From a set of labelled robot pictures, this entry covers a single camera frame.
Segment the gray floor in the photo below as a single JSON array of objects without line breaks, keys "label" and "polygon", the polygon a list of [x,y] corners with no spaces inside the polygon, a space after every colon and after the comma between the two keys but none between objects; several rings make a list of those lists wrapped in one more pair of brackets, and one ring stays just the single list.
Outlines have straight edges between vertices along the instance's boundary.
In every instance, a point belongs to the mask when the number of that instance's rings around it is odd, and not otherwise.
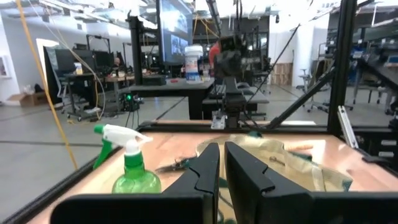
[{"label": "gray floor", "polygon": [[[269,86],[267,95],[270,103],[261,105],[260,112],[266,112],[268,119],[275,118],[289,107],[302,94],[289,86]],[[347,97],[352,103],[352,88],[347,89]],[[330,93],[318,93],[317,101],[328,99]],[[384,105],[376,104],[373,94],[368,104],[368,92],[361,91],[357,104],[349,117],[353,125],[386,126],[392,118],[384,114]],[[156,119],[174,106],[182,98],[146,98],[139,110],[139,121],[135,115],[134,127],[145,120]],[[313,110],[308,113],[299,108],[289,120],[314,121],[327,123],[327,114]],[[100,152],[101,136],[93,133],[93,124],[68,124],[64,114],[58,114],[65,134],[72,146],[78,165],[82,166]],[[102,123],[124,126],[127,115],[115,119],[105,118]],[[171,109],[162,119],[186,120],[188,100],[184,99]],[[36,108],[0,107],[0,220],[35,199],[51,186],[73,172],[73,166],[62,138],[46,106]]]}]

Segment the office chair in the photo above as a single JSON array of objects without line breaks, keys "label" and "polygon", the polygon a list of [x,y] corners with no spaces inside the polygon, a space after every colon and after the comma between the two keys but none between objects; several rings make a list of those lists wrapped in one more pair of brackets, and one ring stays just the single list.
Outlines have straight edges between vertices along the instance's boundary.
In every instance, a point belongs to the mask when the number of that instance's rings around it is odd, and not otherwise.
[{"label": "office chair", "polygon": [[[307,93],[308,89],[313,86],[318,79],[322,76],[322,74],[326,71],[328,66],[326,65],[325,60],[321,61],[315,61],[312,64],[312,68],[315,69],[313,70],[312,74],[311,71],[307,74],[307,69],[302,69],[303,75],[299,76],[300,78],[303,79],[303,85],[298,85],[296,86],[296,89],[302,90],[305,94]],[[327,91],[331,88],[330,84],[327,83],[325,86],[321,88],[320,91]],[[320,103],[314,100],[313,96],[311,97],[310,102],[307,102],[303,105],[304,108],[307,108],[307,112],[311,112],[313,108],[317,108],[318,110],[322,110],[324,112],[329,111],[329,106],[327,105],[326,102]]]},{"label": "office chair", "polygon": [[[57,97],[62,100],[62,109],[61,109],[61,114],[65,113],[65,102],[70,102],[69,95],[68,93],[68,82],[67,79],[63,77],[63,73],[61,71],[54,71],[55,75],[55,81],[57,82],[58,86],[58,93]],[[75,102],[79,102],[81,100],[81,97],[77,97],[78,100]],[[75,103],[73,105],[76,110],[80,110],[80,107]]]}]

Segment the ceiling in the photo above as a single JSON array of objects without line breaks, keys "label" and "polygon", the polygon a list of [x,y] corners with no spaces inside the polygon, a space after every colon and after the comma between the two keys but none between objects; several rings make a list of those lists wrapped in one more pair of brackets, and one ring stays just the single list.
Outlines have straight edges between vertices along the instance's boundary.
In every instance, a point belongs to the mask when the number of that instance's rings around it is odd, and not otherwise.
[{"label": "ceiling", "polygon": [[[198,18],[234,17],[236,8],[234,0],[181,0],[192,8]],[[243,17],[260,18],[261,16],[276,15],[282,12],[289,14],[302,14],[302,8],[308,7],[311,0],[242,0]],[[133,15],[141,17],[145,26],[156,28],[156,3],[155,0],[139,0],[139,7],[133,6],[127,0],[110,0],[112,7],[109,8],[109,0],[21,0],[26,17],[48,17],[48,16],[70,16],[85,23],[89,22],[112,22],[119,26],[127,27],[125,19],[130,9]],[[317,14],[338,11],[340,1],[338,0],[315,0],[313,6]],[[368,4],[359,10],[359,13],[377,11],[389,12],[392,7],[397,7],[398,1],[384,0]],[[19,18],[15,0],[0,0],[0,11],[4,16]]]}]

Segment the spray bottle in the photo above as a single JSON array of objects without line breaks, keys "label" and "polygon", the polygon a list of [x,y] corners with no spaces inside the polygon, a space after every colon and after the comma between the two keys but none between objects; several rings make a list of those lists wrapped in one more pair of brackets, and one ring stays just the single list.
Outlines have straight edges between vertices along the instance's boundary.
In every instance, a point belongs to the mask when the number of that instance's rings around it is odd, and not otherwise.
[{"label": "spray bottle", "polygon": [[152,141],[152,138],[137,131],[110,124],[98,124],[94,132],[103,135],[103,148],[94,164],[97,168],[112,151],[112,144],[124,146],[124,174],[114,183],[112,193],[160,193],[162,190],[159,177],[145,170],[144,158],[139,146]]}]

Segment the black metal frame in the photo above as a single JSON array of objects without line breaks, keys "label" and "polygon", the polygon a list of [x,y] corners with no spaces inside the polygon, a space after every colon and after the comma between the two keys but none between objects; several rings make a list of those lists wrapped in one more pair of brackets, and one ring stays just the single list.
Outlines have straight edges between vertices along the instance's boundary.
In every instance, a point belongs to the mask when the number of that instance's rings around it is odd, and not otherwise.
[{"label": "black metal frame", "polygon": [[[338,138],[341,136],[340,124],[337,117],[337,106],[343,105],[345,100],[345,90],[346,90],[346,74],[348,70],[348,56],[349,52],[345,52],[344,49],[350,49],[352,44],[352,28],[353,28],[353,18],[356,9],[356,1],[352,0],[342,0],[341,2],[341,17],[340,17],[340,27],[339,27],[339,37],[338,37],[338,51],[336,55],[336,65],[337,74],[334,77],[330,101],[330,113],[328,117],[328,126],[287,126],[279,125],[285,118],[287,114],[282,114],[281,118],[277,119],[271,125],[272,128],[262,129],[263,133],[269,134],[332,134]],[[137,29],[132,30],[135,34],[136,44],[139,45],[139,38],[137,35]],[[156,122],[144,122],[142,123],[137,131],[140,132],[160,132],[160,133],[247,133],[251,131],[253,127],[244,126],[242,128],[228,129],[228,130],[212,130],[209,124],[187,124],[187,123],[156,123]],[[360,147],[362,149],[357,149],[364,156],[373,155],[377,153],[375,148],[381,146],[381,141],[385,139],[395,139],[398,140],[397,131],[392,131],[388,128],[375,128],[375,127],[353,127],[355,134],[364,139],[360,142]],[[110,157],[113,156],[121,148],[115,149]],[[79,170],[75,171],[67,178],[59,182],[57,185],[52,187],[50,190],[46,191],[39,197],[37,197],[33,202],[26,205],[24,208],[17,211],[15,214],[4,220],[5,224],[8,223],[26,223],[39,214],[44,208],[48,207],[53,203],[59,196],[66,193],[70,188],[72,188],[81,179],[86,177],[90,172],[93,171],[93,160],[89,161]],[[397,175],[390,167],[384,166],[386,170]]]},{"label": "black metal frame", "polygon": [[338,106],[345,104],[349,57],[353,44],[353,28],[356,15],[356,0],[342,0],[340,5],[340,20],[337,33],[336,76],[333,79],[330,93],[328,114],[328,132],[339,136],[341,126],[338,121]]}]

